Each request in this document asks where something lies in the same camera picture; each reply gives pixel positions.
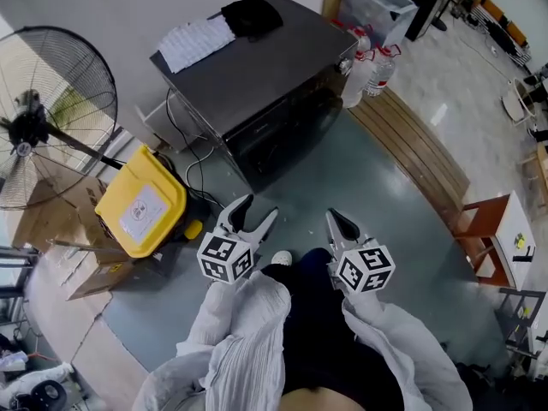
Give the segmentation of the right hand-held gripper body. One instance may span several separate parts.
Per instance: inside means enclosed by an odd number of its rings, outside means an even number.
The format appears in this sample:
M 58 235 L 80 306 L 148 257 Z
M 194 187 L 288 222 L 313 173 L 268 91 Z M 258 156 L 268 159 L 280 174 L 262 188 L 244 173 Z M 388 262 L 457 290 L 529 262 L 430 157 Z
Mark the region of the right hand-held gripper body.
M 341 251 L 329 264 L 334 285 L 348 295 L 359 295 L 383 289 L 396 270 L 388 248 L 375 238 Z

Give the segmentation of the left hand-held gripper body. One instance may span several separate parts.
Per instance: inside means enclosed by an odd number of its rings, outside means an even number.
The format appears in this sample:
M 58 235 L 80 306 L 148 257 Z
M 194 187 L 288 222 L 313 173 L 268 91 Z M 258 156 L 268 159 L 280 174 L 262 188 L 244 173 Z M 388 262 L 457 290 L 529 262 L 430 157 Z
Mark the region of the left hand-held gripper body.
M 211 280 L 234 284 L 254 267 L 254 254 L 262 242 L 262 229 L 235 229 L 227 218 L 219 218 L 206 232 L 197 252 L 202 274 Z

